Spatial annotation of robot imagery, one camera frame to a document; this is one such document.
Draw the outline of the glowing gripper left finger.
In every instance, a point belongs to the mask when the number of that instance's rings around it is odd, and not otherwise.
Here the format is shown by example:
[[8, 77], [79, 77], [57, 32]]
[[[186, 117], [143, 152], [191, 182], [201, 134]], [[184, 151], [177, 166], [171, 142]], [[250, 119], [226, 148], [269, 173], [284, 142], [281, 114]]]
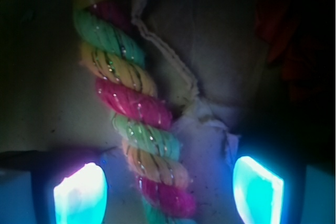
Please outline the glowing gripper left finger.
[[1, 153], [1, 223], [103, 223], [107, 199], [95, 151]]

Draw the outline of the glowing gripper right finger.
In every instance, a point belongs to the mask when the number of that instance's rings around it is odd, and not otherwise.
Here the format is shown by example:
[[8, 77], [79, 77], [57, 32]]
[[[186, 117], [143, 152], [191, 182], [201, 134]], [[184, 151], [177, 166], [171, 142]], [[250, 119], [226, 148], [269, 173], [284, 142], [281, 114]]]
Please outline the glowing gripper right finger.
[[233, 194], [243, 223], [335, 223], [335, 171], [280, 146], [242, 142]]

